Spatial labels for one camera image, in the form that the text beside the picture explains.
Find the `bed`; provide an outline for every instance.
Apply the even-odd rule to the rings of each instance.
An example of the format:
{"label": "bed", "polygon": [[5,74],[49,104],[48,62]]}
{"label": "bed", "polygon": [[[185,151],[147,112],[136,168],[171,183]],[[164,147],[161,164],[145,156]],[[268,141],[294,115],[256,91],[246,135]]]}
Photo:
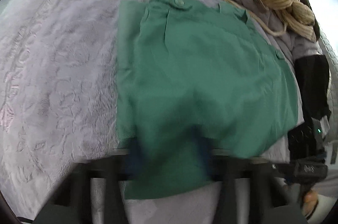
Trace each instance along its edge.
{"label": "bed", "polygon": [[[200,1],[208,6],[219,2]],[[235,1],[271,29],[283,27],[271,11],[259,9],[253,0]],[[18,216],[34,219],[72,163],[107,156],[118,145],[115,75],[119,2],[12,0],[0,16],[0,191]],[[255,26],[268,43],[284,53],[291,70],[299,57],[328,56],[333,114],[327,140],[334,139],[338,64],[325,35],[322,33],[318,43],[311,43],[293,32],[273,37],[257,23]],[[302,121],[301,112],[298,121]],[[287,138],[263,155],[288,161]],[[93,211],[96,223],[101,223],[104,182],[97,179],[93,183]],[[245,206],[248,185],[244,180],[238,183]],[[170,198],[126,201],[131,223],[209,223],[218,187],[212,184]],[[247,216],[240,217],[244,223]]]}

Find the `green button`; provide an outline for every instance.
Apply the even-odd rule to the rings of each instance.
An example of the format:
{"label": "green button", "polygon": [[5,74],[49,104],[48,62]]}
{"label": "green button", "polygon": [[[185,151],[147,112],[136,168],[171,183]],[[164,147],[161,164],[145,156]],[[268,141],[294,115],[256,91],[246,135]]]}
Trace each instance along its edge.
{"label": "green button", "polygon": [[281,51],[276,51],[276,56],[278,59],[284,59],[283,53]]}
{"label": "green button", "polygon": [[177,4],[179,7],[183,7],[184,6],[183,0],[175,0],[175,4]]}

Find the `green fabric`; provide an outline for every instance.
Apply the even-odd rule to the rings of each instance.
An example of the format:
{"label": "green fabric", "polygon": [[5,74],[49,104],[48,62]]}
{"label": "green fabric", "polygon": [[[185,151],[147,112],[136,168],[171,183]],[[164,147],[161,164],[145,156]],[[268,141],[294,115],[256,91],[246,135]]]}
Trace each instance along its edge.
{"label": "green fabric", "polygon": [[137,134],[142,173],[127,199],[183,193],[209,183],[187,129],[217,148],[258,156],[297,123],[295,81],[244,10],[196,0],[122,1],[118,25],[117,130]]}

